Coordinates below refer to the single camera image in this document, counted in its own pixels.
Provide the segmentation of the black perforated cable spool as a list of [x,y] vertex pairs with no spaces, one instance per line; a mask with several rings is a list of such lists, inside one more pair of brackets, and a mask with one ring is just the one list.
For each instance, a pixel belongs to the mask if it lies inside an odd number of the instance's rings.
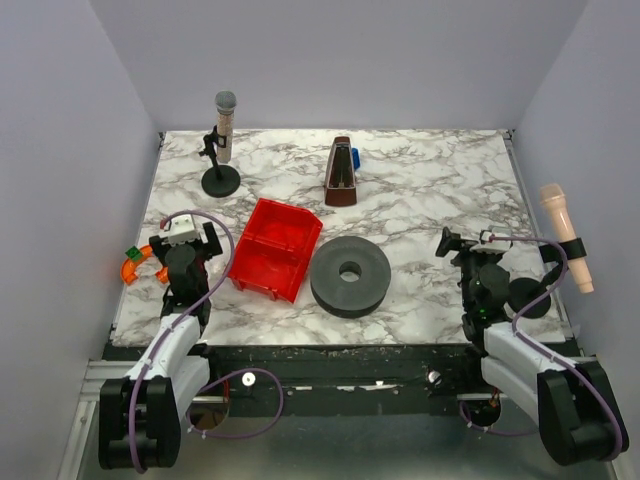
[[323,244],[310,264],[310,288],[331,315],[357,319],[375,311],[391,283],[391,266],[383,250],[357,236],[340,236]]

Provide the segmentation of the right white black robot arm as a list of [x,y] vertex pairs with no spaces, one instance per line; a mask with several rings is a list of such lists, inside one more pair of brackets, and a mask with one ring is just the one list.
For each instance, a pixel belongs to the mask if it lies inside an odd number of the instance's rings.
[[556,463],[614,460],[628,450],[629,436],[600,363],[566,357],[518,326],[530,311],[549,306],[570,261],[585,258],[584,244],[579,237],[537,239],[543,261],[554,268],[540,281],[513,280],[499,263],[516,241],[501,227],[483,230],[476,240],[444,228],[436,249],[439,258],[455,255],[463,330],[480,352],[481,377],[527,413]]

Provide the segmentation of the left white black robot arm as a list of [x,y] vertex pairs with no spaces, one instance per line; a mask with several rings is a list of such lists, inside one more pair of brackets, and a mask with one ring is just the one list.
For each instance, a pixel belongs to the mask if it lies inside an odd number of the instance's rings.
[[99,392],[98,459],[104,470],[169,468],[177,460],[186,410],[210,378],[208,360],[192,354],[208,324],[211,303],[205,264],[222,254],[212,223],[190,215],[169,221],[150,238],[167,289],[160,327],[138,362]]

